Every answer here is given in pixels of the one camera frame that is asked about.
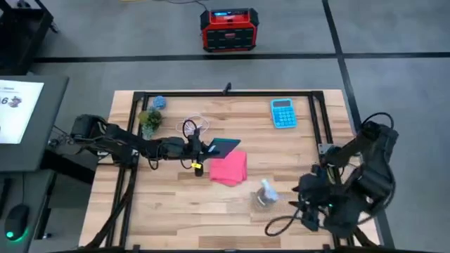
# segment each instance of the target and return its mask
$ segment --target pink cloth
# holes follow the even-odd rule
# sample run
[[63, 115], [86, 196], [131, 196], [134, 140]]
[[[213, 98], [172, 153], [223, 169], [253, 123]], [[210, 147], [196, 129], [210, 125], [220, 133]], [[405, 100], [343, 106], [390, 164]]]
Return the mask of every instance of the pink cloth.
[[210, 180], [226, 186], [236, 186], [247, 180], [247, 153], [235, 150], [224, 159], [211, 159]]

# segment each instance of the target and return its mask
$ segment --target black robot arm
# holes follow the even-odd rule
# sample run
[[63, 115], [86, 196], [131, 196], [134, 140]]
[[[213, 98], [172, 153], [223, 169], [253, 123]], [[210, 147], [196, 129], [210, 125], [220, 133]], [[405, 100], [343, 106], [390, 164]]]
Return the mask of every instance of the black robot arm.
[[[297, 211], [293, 216], [278, 217], [269, 222], [266, 234], [279, 235], [295, 219], [311, 231], [323, 228], [339, 238], [348, 238], [358, 232], [357, 225], [376, 216], [392, 200], [395, 179], [389, 160], [398, 135], [393, 122], [389, 127], [365, 120], [353, 140], [342, 147], [329, 147], [319, 164], [312, 166], [312, 173], [300, 177], [299, 185], [293, 188], [298, 193], [298, 201], [289, 202]], [[346, 167], [350, 158], [356, 155], [362, 155], [362, 164], [343, 184], [340, 183], [332, 170]], [[368, 217], [359, 220], [362, 212]], [[322, 226], [319, 225], [319, 213], [325, 216]], [[284, 218], [291, 219], [285, 228], [277, 233], [268, 232], [273, 222]]]
[[[97, 155], [107, 152], [114, 163], [122, 167], [131, 167], [135, 163], [136, 150], [149, 160], [152, 169], [158, 168], [158, 160], [195, 160], [202, 164], [216, 153], [208, 152], [208, 147], [200, 141], [200, 130], [195, 128], [188, 142], [180, 137], [144, 140], [139, 136], [109, 124], [103, 118], [94, 115], [81, 115], [76, 118], [70, 136], [76, 144]], [[195, 175], [202, 176], [203, 170], [196, 168]]]

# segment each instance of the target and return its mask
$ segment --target wooden tabletop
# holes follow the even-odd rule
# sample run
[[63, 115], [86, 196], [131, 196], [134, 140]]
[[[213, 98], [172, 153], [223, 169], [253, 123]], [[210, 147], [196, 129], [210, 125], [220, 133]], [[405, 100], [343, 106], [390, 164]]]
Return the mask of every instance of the wooden tabletop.
[[[127, 128], [133, 92], [115, 92], [110, 123]], [[345, 144], [353, 133], [342, 92], [323, 92], [333, 140], [338, 145]], [[318, 162], [307, 98], [291, 97], [297, 115], [294, 129], [274, 129], [269, 104], [274, 98], [279, 97], [167, 97], [162, 126], [155, 138], [182, 136], [175, 130], [176, 124], [193, 113], [201, 113], [210, 121], [210, 128], [200, 136], [202, 141], [209, 143], [214, 137], [242, 140], [236, 149], [247, 152], [248, 178], [239, 186], [228, 187], [209, 180], [208, 161], [205, 175], [198, 178], [180, 161], [160, 161], [159, 169], [153, 171], [141, 158], [127, 249], [134, 244], [140, 244], [141, 249], [321, 249], [324, 244], [333, 244], [328, 231], [313, 233], [300, 222], [278, 237], [264, 235], [269, 220], [294, 213], [295, 208], [288, 201], [296, 200], [297, 195], [291, 188]], [[318, 116], [323, 126], [319, 111]], [[346, 169], [346, 175], [350, 171], [351, 167]], [[117, 173], [118, 168], [112, 165], [97, 168], [80, 245], [87, 244], [108, 218]], [[270, 209], [261, 209], [254, 203], [262, 179], [268, 179], [281, 194], [281, 200]], [[114, 245], [118, 245], [121, 220], [122, 217], [117, 222]], [[285, 223], [280, 221], [274, 230]], [[373, 221], [361, 225], [361, 229], [379, 243]]]

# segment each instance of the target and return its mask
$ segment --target small potted plant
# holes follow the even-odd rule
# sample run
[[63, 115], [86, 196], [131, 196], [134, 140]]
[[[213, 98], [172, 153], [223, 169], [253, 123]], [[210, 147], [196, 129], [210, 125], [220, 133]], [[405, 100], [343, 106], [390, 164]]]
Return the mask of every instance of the small potted plant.
[[151, 107], [147, 111], [139, 113], [138, 118], [139, 123], [142, 125], [142, 137], [150, 140], [161, 125], [161, 112]]

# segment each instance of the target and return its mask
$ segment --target portable generator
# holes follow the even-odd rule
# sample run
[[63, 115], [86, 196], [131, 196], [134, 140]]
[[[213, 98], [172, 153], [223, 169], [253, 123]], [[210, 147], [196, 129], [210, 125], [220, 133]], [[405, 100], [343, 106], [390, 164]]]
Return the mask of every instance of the portable generator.
[[203, 49], [249, 51], [256, 46], [258, 13], [253, 8], [204, 11], [200, 15]]

